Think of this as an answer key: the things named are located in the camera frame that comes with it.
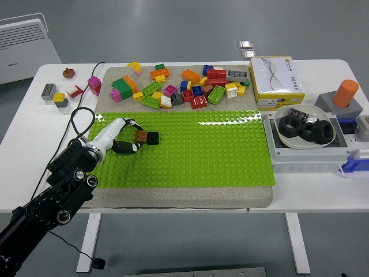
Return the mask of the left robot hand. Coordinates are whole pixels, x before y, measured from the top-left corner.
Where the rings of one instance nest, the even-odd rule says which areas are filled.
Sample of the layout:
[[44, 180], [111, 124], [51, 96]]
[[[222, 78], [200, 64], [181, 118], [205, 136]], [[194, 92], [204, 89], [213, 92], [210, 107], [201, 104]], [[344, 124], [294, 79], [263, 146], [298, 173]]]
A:
[[133, 126], [137, 130], [143, 130], [133, 119], [117, 118], [107, 125], [92, 141], [86, 143], [85, 146], [96, 150], [101, 159], [104, 159], [106, 152], [113, 148], [113, 141], [127, 125]]

